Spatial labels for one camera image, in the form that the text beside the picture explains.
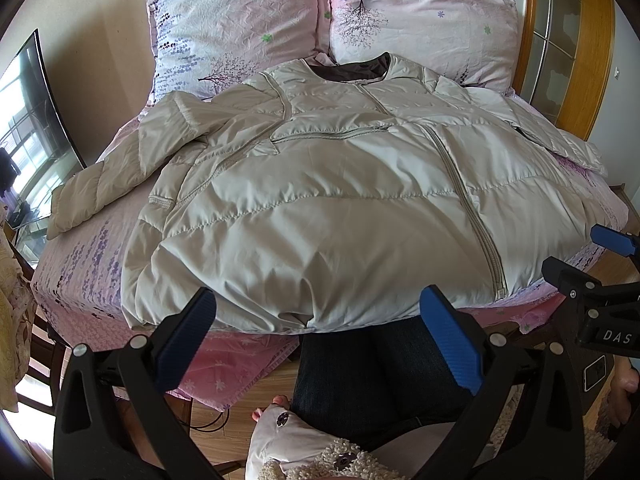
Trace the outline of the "person's right hand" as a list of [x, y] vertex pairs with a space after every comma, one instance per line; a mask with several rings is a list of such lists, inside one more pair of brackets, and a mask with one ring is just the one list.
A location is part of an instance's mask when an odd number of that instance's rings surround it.
[[596, 431], [617, 442], [627, 430], [634, 408], [632, 398], [639, 388], [639, 372], [626, 356], [616, 356], [608, 392], [601, 402]]

